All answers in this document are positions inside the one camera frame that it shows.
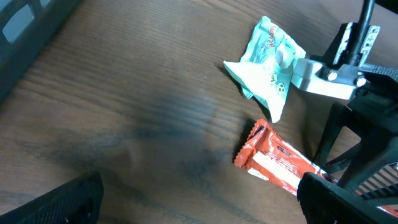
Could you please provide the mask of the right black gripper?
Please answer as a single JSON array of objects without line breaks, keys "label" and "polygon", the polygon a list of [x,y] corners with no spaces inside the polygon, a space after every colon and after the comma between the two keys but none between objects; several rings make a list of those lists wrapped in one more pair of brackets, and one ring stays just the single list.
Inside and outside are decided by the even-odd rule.
[{"label": "right black gripper", "polygon": [[[358,24],[342,24],[326,52],[310,57],[335,70],[343,64],[358,67],[367,80],[348,106],[332,104],[313,161],[328,174],[344,170],[337,183],[342,189],[368,201],[396,201],[397,173],[386,166],[397,163],[397,70],[366,62],[379,31],[379,26],[367,26],[364,40],[357,40]],[[343,127],[360,142],[328,161]]]}]

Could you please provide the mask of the red chocolate bar wrapper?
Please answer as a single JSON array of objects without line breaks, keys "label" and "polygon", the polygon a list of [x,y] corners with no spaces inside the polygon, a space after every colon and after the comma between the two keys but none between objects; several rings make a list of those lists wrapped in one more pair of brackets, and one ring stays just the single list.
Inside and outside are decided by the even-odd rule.
[{"label": "red chocolate bar wrapper", "polygon": [[264,119],[254,124],[247,141],[234,159],[234,165],[297,195],[304,173],[313,173],[336,184],[338,179],[309,161],[281,138]]}]

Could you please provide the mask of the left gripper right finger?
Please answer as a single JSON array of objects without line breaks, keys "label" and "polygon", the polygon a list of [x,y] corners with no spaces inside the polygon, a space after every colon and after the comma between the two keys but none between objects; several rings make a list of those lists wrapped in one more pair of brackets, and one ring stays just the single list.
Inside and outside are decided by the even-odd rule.
[{"label": "left gripper right finger", "polygon": [[308,224],[395,224],[397,218],[311,172],[298,185],[297,200]]}]

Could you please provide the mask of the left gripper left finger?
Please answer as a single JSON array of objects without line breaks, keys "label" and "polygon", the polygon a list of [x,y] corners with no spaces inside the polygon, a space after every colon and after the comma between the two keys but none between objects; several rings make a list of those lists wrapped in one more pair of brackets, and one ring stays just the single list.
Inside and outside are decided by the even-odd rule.
[{"label": "left gripper left finger", "polygon": [[103,195],[100,173],[92,171],[1,215],[1,223],[96,223]]}]

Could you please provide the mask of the mint green snack packet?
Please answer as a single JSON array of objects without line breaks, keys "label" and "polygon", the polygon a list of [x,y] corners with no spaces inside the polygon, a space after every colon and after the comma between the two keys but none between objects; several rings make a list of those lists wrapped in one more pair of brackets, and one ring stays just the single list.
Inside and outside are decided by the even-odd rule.
[{"label": "mint green snack packet", "polygon": [[280,120],[298,59],[306,51],[267,16],[255,26],[238,62],[224,61],[228,73],[241,85],[246,98],[254,97]]}]

